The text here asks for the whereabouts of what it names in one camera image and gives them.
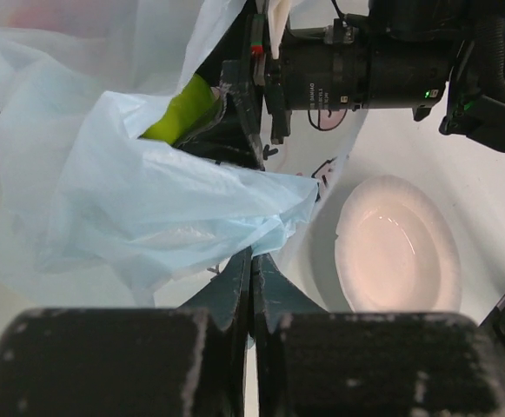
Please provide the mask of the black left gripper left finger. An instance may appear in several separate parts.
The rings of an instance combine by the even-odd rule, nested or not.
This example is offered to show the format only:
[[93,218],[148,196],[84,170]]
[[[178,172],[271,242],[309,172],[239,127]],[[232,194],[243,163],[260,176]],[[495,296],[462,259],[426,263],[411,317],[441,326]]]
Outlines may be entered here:
[[249,327],[252,253],[226,267],[176,312],[179,416],[242,416]]

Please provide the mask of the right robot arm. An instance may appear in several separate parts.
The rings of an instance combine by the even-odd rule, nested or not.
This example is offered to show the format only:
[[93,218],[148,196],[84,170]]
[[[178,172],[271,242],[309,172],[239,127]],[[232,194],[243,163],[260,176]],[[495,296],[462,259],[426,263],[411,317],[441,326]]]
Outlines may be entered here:
[[261,169],[263,113],[279,145],[296,111],[410,109],[419,122],[445,101],[441,134],[505,153],[505,1],[368,7],[295,29],[283,2],[248,1],[199,70],[219,99],[176,147]]

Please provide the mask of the green fake apple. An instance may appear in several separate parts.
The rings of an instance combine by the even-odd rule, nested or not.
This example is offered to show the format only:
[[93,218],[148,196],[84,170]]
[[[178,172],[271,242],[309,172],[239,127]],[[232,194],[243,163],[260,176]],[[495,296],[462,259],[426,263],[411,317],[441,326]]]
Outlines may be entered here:
[[173,145],[188,133],[210,122],[217,112],[219,94],[198,74],[194,74],[182,91],[175,96],[163,117],[148,127],[142,139]]

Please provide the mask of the light blue printed plastic bag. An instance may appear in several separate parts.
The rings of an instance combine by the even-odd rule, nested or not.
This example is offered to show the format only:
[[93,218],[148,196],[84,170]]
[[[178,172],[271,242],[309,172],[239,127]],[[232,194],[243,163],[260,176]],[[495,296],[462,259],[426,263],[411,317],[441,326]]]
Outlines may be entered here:
[[47,305],[150,306],[246,245],[288,259],[365,114],[297,114],[255,174],[143,132],[241,1],[0,1],[0,282]]

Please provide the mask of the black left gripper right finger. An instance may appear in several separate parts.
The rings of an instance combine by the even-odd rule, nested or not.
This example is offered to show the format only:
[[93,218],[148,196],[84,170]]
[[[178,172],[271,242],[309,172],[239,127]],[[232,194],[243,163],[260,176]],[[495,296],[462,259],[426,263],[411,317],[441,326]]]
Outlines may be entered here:
[[250,277],[250,335],[256,343],[259,414],[290,416],[286,354],[281,322],[296,314],[325,310],[293,284],[271,255],[253,258]]

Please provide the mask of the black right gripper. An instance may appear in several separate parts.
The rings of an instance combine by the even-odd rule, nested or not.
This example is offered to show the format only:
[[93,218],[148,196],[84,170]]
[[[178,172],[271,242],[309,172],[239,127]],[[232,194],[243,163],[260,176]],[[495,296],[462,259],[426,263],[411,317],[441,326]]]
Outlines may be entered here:
[[[412,109],[423,120],[442,99],[454,60],[454,1],[371,1],[366,16],[339,11],[330,26],[293,30],[289,20],[274,60],[266,1],[253,26],[254,81],[263,87],[271,137],[290,135],[295,111]],[[263,170],[262,89],[250,66],[223,62],[214,117],[176,141],[176,148],[217,164]]]

